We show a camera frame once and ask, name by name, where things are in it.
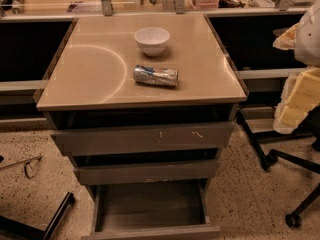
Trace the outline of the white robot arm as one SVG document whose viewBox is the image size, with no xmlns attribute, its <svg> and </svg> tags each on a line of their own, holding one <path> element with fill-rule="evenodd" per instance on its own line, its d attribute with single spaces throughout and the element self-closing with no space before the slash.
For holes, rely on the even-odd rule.
<svg viewBox="0 0 320 240">
<path fill-rule="evenodd" d="M 307 66 L 306 71 L 289 75 L 274 114 L 273 129 L 290 134 L 320 104 L 320 0 L 279 35 L 273 47 L 293 50 L 295 59 Z"/>
</svg>

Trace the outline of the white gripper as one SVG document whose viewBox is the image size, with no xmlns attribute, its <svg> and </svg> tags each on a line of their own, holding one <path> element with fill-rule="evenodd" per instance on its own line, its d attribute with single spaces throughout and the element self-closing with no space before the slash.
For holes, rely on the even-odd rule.
<svg viewBox="0 0 320 240">
<path fill-rule="evenodd" d="M 276 36 L 273 47 L 280 50 L 295 48 L 298 25 L 273 31 Z M 320 104 L 320 68 L 308 67 L 300 74 L 290 74 L 277 105 L 273 129 L 280 134 L 292 133 L 307 117 L 308 113 Z"/>
</svg>

